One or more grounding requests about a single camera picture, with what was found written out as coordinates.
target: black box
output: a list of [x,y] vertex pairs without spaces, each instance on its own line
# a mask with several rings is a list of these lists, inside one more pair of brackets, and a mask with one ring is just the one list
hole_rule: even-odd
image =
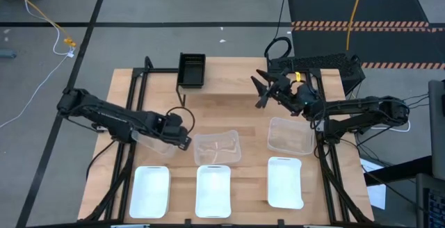
[[179,57],[177,84],[182,88],[201,88],[204,85],[205,54],[183,54]]

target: yellow label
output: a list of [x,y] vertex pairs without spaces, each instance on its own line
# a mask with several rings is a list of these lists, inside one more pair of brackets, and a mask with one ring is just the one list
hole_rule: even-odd
[[301,81],[301,74],[299,72],[296,72],[295,76],[296,76],[296,81],[300,82]]

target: white plastic tray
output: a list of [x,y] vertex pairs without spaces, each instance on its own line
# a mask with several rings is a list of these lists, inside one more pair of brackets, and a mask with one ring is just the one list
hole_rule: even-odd
[[197,169],[195,213],[199,218],[228,218],[230,208],[230,168],[202,165]]
[[301,161],[271,157],[268,162],[267,200],[272,207],[303,208],[300,182]]
[[165,166],[140,166],[134,172],[130,202],[132,218],[162,218],[168,211],[170,171]]

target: white cable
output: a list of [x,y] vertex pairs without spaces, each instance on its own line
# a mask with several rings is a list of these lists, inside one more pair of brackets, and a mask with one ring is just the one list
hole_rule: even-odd
[[13,119],[4,122],[2,125],[0,125],[0,128],[6,126],[7,124],[11,123],[12,121],[14,121],[14,120],[18,119],[20,116],[22,116],[23,112],[28,108],[28,106],[29,106],[29,104],[31,103],[31,101],[33,101],[34,96],[37,94],[37,91],[43,86],[43,84],[44,84],[45,82],[47,82],[47,80],[49,79],[49,77],[51,76],[51,74],[53,74],[53,72],[55,72],[55,71],[57,70],[57,68],[60,67],[60,65],[62,65],[63,61],[65,61],[65,60],[68,58],[69,55],[70,55],[70,53],[67,54],[67,55],[62,59],[62,61],[56,66],[56,68],[54,68],[54,69],[48,74],[47,78],[46,78],[42,83],[40,83],[40,85],[37,87],[37,89],[35,89],[35,91],[34,91],[34,93],[33,93],[33,96],[31,96],[31,98],[29,99],[28,103],[26,103],[25,107],[23,107],[23,110],[20,112],[20,114],[17,115],[17,117],[14,117]]
[[[28,13],[29,13],[31,16],[33,16],[34,18],[37,18],[37,19],[43,19],[44,21],[46,21],[46,22],[50,23],[52,26],[54,26],[53,23],[49,22],[49,21],[48,21],[47,19],[45,19],[44,17],[38,17],[37,15],[34,15],[34,14],[29,10],[28,2],[26,2],[26,0],[24,0],[24,1],[25,1],[25,7],[26,7],[26,10],[28,11]],[[60,55],[60,56],[64,56],[64,55],[69,54],[69,53],[71,52],[71,47],[70,47],[70,50],[69,50],[67,53],[64,53],[64,54],[58,53],[58,52],[56,51],[56,46],[57,46],[58,40],[59,40],[59,38],[60,38],[60,30],[59,30],[56,26],[54,26],[54,28],[57,30],[57,40],[56,40],[56,42],[54,43],[54,46],[53,46],[53,52],[54,52],[54,54],[57,54],[57,55]]]
[[[388,128],[388,127],[371,127],[372,130],[385,130],[386,128]],[[398,130],[398,129],[393,129],[393,128],[390,128],[389,130],[397,131],[397,132],[408,132],[408,131],[410,131],[410,129],[411,129],[411,123],[410,123],[410,120],[408,120],[408,128],[406,130]]]

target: orange striped tape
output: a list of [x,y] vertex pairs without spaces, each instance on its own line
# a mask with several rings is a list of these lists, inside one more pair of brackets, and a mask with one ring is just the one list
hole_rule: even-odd
[[365,62],[362,68],[387,68],[387,69],[445,69],[445,63],[373,63]]
[[[345,27],[346,21],[296,21],[293,26],[335,26]],[[428,22],[353,22],[353,27],[428,27]]]
[[435,33],[435,32],[437,32],[437,31],[445,31],[445,28],[433,28],[433,29],[431,30],[432,33]]
[[[347,31],[348,27],[311,27],[311,26],[296,26],[293,31]],[[382,27],[352,27],[351,31],[366,31],[366,32],[431,32],[429,28],[382,28]]]

